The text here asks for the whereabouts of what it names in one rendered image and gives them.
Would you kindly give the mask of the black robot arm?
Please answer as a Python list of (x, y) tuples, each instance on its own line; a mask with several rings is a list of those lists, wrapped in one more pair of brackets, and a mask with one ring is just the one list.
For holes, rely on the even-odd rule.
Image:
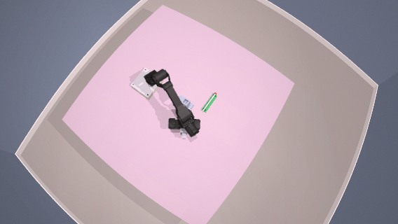
[[(159, 83), (165, 78), (168, 77), (168, 81), (166, 83)], [(153, 87), (152, 85), (157, 85), (158, 87), (164, 89), (166, 93), (169, 95), (171, 102), (173, 103), (174, 107), (176, 108), (176, 115), (179, 123), (181, 126), (187, 131), (188, 135), (190, 137), (194, 137), (197, 133), (199, 133), (199, 130), (197, 127), (194, 125), (195, 117), (188, 108), (186, 108), (180, 98), (178, 97), (177, 93), (175, 92), (175, 89), (173, 88), (173, 84), (170, 81), (170, 76), (168, 72), (165, 69), (161, 69), (159, 72), (153, 70), (152, 72), (148, 73), (147, 75), (144, 76), (144, 79), (146, 79), (146, 82)]]

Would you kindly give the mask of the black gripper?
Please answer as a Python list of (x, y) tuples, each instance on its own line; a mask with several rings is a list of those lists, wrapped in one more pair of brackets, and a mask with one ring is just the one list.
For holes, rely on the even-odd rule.
[[(200, 119), (195, 119), (193, 123), (197, 127), (197, 129), (200, 130)], [(170, 118), (168, 128), (170, 130), (179, 130), (180, 128), (183, 127), (181, 126), (178, 120), (175, 120), (175, 118)]]

